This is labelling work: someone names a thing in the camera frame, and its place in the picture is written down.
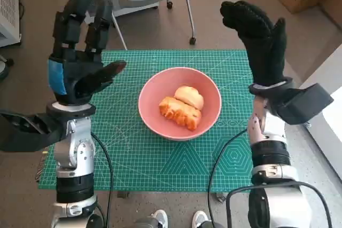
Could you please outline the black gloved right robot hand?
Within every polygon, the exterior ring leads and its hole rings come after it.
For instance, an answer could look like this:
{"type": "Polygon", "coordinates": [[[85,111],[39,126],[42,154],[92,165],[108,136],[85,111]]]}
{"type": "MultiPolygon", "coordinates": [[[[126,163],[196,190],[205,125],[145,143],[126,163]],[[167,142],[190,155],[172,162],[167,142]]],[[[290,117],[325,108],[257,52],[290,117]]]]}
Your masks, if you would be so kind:
{"type": "Polygon", "coordinates": [[[272,23],[263,10],[246,1],[224,1],[220,13],[223,24],[235,30],[245,46],[253,82],[268,87],[284,81],[285,19],[272,23]]]}

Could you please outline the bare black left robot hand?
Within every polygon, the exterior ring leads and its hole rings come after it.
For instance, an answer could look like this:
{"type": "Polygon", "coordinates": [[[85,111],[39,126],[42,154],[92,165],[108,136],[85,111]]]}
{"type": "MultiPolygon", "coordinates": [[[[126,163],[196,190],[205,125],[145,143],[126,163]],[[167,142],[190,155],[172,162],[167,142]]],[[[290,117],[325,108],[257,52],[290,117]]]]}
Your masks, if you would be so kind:
{"type": "Polygon", "coordinates": [[[102,51],[106,48],[111,25],[108,1],[97,8],[95,19],[89,24],[85,49],[76,50],[90,1],[69,0],[64,10],[56,13],[48,81],[57,102],[62,105],[87,104],[93,94],[112,84],[113,78],[127,65],[123,60],[108,65],[102,62],[102,51]]]}

